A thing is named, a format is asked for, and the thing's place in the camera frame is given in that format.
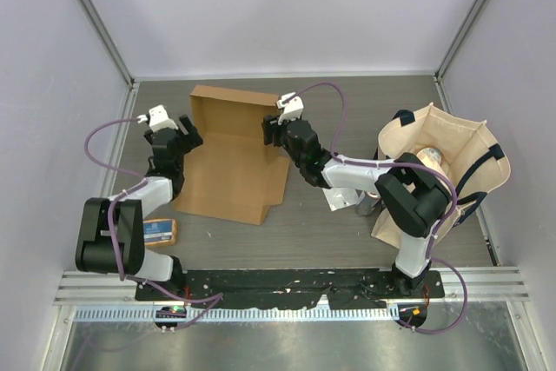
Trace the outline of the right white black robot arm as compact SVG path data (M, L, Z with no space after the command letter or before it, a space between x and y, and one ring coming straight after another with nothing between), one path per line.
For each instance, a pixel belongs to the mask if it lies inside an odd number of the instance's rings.
M304 180L320 189L352 189L379 196L400 229L398 254L390 273L397 294L421 291L431 265L434 228L440 225L451 196L417 156L404 153L394 160L350 160L321 146L310 123L264 116L263 141L284 149Z

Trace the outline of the brown cardboard box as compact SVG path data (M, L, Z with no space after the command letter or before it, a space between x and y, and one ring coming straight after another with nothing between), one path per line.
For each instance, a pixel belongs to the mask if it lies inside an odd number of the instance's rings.
M203 145L184 156L185 183L173 201L179 212L252 225L283 200L290 160L263 143L264 116L278 96L197 85L189 96Z

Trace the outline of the clear plastic sachet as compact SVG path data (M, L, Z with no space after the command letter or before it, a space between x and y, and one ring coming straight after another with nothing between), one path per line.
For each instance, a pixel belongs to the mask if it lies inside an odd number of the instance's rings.
M322 190L331 211L354 206L359 196L355 189L331 188Z

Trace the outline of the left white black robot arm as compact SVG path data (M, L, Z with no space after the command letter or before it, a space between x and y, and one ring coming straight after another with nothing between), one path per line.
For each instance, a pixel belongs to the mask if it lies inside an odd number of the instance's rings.
M82 272L116 274L122 281L149 285L165 300L179 300L186 288L181 262L146 247L143 220L179 196L185 183L184 157L203 140L186 115L179 117L181 126L168 116L160 122L153 116L134 120L149 124L144 134L152 150L149 169L135 186L84 203L75 264Z

